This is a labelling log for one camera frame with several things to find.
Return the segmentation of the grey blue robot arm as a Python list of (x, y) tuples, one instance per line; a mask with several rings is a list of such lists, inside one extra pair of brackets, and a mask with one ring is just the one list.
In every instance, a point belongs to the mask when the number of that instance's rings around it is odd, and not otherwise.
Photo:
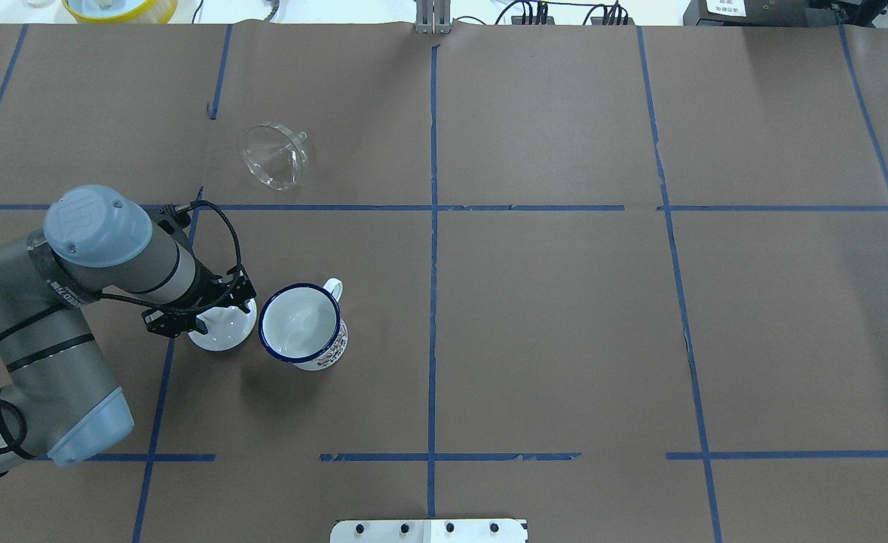
[(0, 245), (0, 478), (45, 457), (69, 467), (133, 430), (123, 388), (82, 309), (117, 300), (142, 309), (149, 333), (195, 333), (233, 348), (256, 322), (256, 290), (234, 248), (214, 274), (185, 230), (206, 200), (148, 213), (115, 189), (79, 186), (40, 229)]

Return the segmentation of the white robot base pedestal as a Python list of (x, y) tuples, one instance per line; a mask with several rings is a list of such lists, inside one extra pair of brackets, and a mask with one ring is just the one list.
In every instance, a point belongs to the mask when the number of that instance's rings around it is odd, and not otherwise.
[(527, 521), (513, 518), (347, 520), (330, 542), (528, 542)]

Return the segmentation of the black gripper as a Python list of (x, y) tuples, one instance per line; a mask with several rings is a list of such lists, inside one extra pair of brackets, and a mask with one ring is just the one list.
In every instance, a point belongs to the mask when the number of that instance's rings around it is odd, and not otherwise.
[(202, 275), (181, 298), (159, 309), (142, 313), (145, 329), (157, 336), (176, 338), (181, 333), (206, 327), (198, 315), (213, 307), (238, 307), (245, 310), (248, 299), (256, 298), (256, 290), (245, 268), (231, 268), (225, 276)]

